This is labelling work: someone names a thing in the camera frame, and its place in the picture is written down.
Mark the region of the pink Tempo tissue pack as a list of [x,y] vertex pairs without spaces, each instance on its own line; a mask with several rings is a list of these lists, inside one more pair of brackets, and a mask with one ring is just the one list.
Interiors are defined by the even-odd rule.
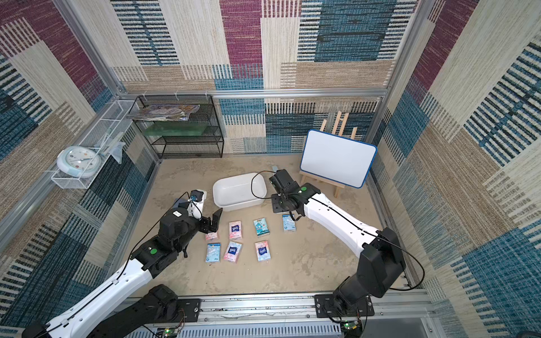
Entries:
[[228,224],[229,239],[242,239],[242,222],[232,221]]
[[214,240],[217,240],[218,238],[219,236],[217,232],[210,232],[205,235],[206,241],[214,241]]

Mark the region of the light blue unicorn tissue pack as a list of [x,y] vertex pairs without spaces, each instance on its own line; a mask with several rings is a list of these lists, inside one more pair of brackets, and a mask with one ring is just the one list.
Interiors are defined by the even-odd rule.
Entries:
[[291,215],[282,215],[282,221],[284,232],[295,232],[297,230],[295,221]]

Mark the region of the blue white tissue pack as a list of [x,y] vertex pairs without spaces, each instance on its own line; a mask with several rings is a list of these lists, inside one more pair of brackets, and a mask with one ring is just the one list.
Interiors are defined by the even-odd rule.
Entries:
[[221,244],[211,243],[207,245],[206,262],[218,263],[221,260]]

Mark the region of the teal cartoon tissue pack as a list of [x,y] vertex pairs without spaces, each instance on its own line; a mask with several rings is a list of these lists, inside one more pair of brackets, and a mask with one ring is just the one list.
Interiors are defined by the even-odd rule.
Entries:
[[254,220],[254,228],[257,237],[263,237],[270,234],[266,218],[259,218]]

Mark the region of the blue Tempo tissue pack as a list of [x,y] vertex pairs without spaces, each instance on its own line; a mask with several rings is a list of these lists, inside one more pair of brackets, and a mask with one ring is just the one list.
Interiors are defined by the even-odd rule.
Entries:
[[231,263],[237,263],[241,250],[242,243],[230,242],[225,250],[223,259]]

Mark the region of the white storage box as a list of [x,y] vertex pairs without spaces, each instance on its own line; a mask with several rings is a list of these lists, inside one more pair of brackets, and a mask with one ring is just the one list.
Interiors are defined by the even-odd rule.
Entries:
[[226,212],[263,204],[266,194],[265,180],[257,173],[222,178],[213,186],[214,204]]

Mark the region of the pink white tissue pack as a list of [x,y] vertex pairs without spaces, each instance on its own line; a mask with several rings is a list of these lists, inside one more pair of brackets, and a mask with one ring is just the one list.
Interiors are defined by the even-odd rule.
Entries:
[[256,249],[256,257],[258,262],[268,261],[271,259],[268,241],[257,242],[254,246]]

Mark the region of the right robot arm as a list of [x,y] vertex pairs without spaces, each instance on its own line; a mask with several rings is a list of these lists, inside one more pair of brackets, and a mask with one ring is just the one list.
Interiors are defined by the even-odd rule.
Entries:
[[329,318],[367,315],[372,297],[381,298],[406,268],[397,234],[366,225],[335,205],[312,184],[273,183],[273,208],[297,212],[324,226],[358,257],[355,274],[347,277],[319,308]]

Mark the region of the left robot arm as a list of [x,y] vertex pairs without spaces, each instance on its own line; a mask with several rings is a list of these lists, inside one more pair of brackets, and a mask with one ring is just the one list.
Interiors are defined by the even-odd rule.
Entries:
[[164,285],[154,287],[130,308],[113,311],[132,293],[161,274],[201,232],[217,232],[223,213],[202,215],[201,203],[186,202],[171,208],[159,220],[159,232],[130,255],[129,259],[83,300],[48,323],[33,323],[23,337],[124,337],[145,324],[146,320],[173,320],[177,295]]

